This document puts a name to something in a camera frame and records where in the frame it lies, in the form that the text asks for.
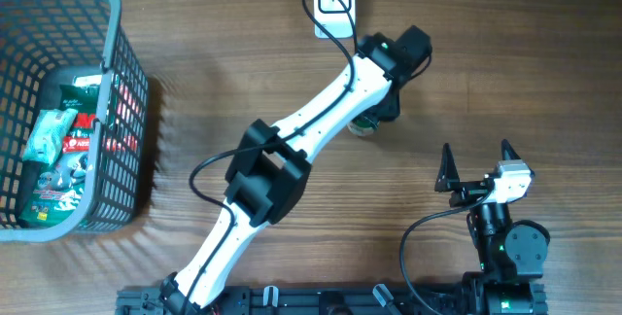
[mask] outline wood grain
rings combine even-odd
[[[551,313],[618,313],[622,0],[358,2],[361,36],[416,24],[432,36],[433,64],[403,90],[396,122],[327,145],[304,198],[256,238],[228,284],[399,282],[403,230],[447,208],[432,191],[442,144],[474,180],[507,138],[537,174],[512,215],[551,231]],[[113,234],[2,246],[3,314],[110,314],[117,290],[183,268],[218,214],[190,193],[192,168],[237,145],[254,119],[295,111],[345,65],[314,37],[300,0],[123,0],[122,25],[154,90],[146,156],[156,171],[141,192],[151,201]],[[206,169],[200,188],[222,194],[226,166]],[[421,227],[407,258],[418,280],[478,267],[464,216]]]

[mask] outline gray plastic basket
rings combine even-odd
[[[133,215],[148,83],[120,27],[121,0],[0,0],[0,241],[46,242],[70,231],[108,232]],[[60,84],[102,74],[85,192],[62,223],[29,228],[18,217],[40,164],[22,162],[42,109]]]

